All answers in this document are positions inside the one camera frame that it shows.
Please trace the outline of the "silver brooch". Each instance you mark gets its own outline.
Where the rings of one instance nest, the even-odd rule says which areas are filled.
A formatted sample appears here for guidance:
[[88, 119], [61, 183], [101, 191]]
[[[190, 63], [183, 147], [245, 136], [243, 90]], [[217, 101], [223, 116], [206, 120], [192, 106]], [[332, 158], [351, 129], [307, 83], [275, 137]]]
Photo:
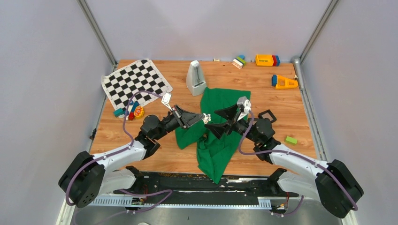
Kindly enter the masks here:
[[204, 124], [207, 124], [207, 123], [209, 123], [211, 121], [211, 114], [204, 113], [203, 116], [204, 117], [203, 117], [202, 121], [203, 121]]

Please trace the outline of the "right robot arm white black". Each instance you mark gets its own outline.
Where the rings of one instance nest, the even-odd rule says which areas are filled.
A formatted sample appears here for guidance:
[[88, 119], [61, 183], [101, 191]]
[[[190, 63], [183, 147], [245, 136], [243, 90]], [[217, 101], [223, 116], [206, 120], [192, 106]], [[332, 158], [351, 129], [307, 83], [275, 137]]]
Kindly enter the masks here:
[[[256, 155], [262, 161], [279, 166], [268, 182], [271, 194], [278, 196], [292, 192], [310, 197], [337, 218], [345, 218], [351, 210], [357, 211], [357, 202], [364, 191], [349, 168], [337, 159], [328, 162], [311, 158], [276, 140], [272, 127], [276, 118], [271, 111], [267, 113], [270, 115], [268, 118], [244, 120], [247, 114], [252, 114], [250, 107], [235, 104], [215, 111], [225, 122], [207, 123], [205, 126], [217, 138], [231, 133], [240, 134], [238, 151], [241, 154]], [[241, 149], [245, 139], [254, 143], [251, 153]]]

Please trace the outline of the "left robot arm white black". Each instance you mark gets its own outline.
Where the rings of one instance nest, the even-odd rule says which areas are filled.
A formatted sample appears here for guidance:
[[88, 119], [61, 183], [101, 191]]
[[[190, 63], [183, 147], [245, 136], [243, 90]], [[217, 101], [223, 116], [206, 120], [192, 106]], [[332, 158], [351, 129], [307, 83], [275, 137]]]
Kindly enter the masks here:
[[162, 120], [156, 115], [146, 116], [140, 132], [129, 143], [94, 155], [87, 151], [78, 153], [58, 181], [67, 203], [83, 208], [97, 196], [115, 190], [140, 193], [144, 181], [138, 177], [137, 169], [125, 166], [152, 156], [160, 147], [157, 141], [170, 132], [189, 128], [206, 119], [203, 113], [188, 112], [174, 105]]

